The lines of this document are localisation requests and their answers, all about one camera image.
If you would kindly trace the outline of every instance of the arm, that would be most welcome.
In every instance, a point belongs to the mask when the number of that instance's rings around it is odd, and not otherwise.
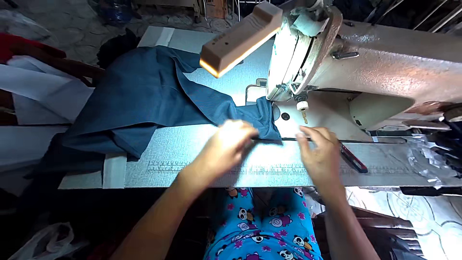
[[[304,134],[297,134],[302,162],[326,203],[326,232],[332,259],[380,260],[345,198],[340,181],[340,148],[326,128],[300,127],[315,142],[310,149]]]
[[[219,176],[240,163],[258,131],[244,121],[228,120],[135,225],[111,260],[165,259],[186,210]]]

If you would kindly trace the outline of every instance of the table top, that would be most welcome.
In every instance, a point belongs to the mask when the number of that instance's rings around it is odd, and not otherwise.
[[[212,33],[150,26],[139,46],[160,44],[199,53],[202,45],[214,36]],[[186,76],[230,95],[237,106],[245,105],[246,87],[255,84],[258,78],[267,77],[272,45],[273,41],[268,40],[245,58],[243,64],[237,65],[220,79],[201,68]],[[127,162],[122,186],[168,187],[177,173],[197,156],[215,130],[216,127],[210,124],[157,129],[141,158]],[[342,161],[340,173],[346,186],[431,186],[409,164],[407,144],[351,142],[344,145],[369,169],[368,173],[358,173]],[[448,178],[444,184],[462,186],[462,180]],[[258,141],[243,164],[220,178],[213,186],[312,185],[299,159],[296,141]],[[60,189],[101,187],[101,172],[68,174],[60,185]]]

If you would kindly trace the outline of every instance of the floor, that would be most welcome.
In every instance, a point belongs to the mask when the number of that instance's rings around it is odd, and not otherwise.
[[[230,28],[238,20],[237,15],[226,19],[194,18],[181,13],[158,14],[155,8],[143,7],[138,10],[142,19],[132,18],[124,27],[103,25],[103,20],[90,8],[87,0],[15,0],[18,9],[11,9],[0,1],[0,9],[19,12],[44,27],[50,37],[42,41],[66,52],[72,60],[96,65],[99,47],[107,40],[125,34],[129,28],[137,36],[142,36],[150,25],[177,29],[220,33]]]
[[[223,32],[237,21],[237,16],[226,20],[204,19],[195,23],[183,14],[160,15],[142,9],[142,19],[132,19],[123,28],[103,25],[86,0],[16,0],[15,11],[36,21],[50,35],[45,43],[64,50],[68,58],[95,65],[96,53],[107,40],[124,34],[125,27],[142,36],[149,25],[185,30]],[[9,7],[0,1],[0,9]],[[458,260],[462,245],[462,198],[407,196],[396,191],[377,191],[347,188],[351,205],[382,214],[410,220],[419,236],[423,253],[428,260]],[[324,207],[307,198],[314,214]]]
[[[319,214],[325,210],[310,197],[309,208]],[[428,260],[459,260],[462,245],[462,197],[408,196],[401,192],[347,187],[352,206],[411,221]]]

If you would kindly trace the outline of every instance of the white cloth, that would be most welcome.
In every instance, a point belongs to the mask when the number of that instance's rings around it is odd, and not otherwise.
[[[0,65],[0,89],[13,93],[19,125],[73,123],[93,89],[29,56]]]
[[[51,138],[67,127],[30,124],[73,123],[93,89],[79,79],[29,56],[0,64],[0,89],[13,93],[18,124],[0,127],[0,172],[36,164]]]
[[[0,126],[0,172],[37,164],[66,126]]]

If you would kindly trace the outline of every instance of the blue fabric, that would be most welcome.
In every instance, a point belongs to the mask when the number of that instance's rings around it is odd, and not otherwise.
[[[164,46],[120,56],[65,133],[63,145],[139,158],[157,127],[219,125],[226,119],[251,122],[261,139],[280,140],[264,97],[256,105],[238,107],[230,96],[187,79],[183,73],[200,68],[199,58]]]
[[[322,260],[302,188],[278,188],[263,218],[251,188],[221,192],[204,260]]]

